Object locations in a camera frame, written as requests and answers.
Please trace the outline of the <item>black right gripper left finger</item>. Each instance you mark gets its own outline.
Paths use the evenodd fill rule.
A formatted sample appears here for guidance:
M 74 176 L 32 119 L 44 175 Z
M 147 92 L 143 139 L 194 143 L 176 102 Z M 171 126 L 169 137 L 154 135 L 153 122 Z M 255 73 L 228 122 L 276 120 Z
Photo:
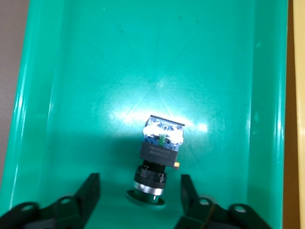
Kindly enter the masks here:
M 83 229 L 101 194 L 100 174 L 91 173 L 73 195 L 63 196 L 40 208 L 23 202 L 0 217 L 2 229 Z

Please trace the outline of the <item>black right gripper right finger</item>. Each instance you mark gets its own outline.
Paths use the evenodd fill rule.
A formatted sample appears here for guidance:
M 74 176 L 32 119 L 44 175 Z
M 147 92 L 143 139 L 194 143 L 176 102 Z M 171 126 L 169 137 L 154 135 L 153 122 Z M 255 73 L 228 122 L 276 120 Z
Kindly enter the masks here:
M 199 196 L 190 175 L 181 175 L 183 215 L 176 229 L 269 229 L 268 223 L 250 206 L 232 204 L 222 208 L 207 197 Z

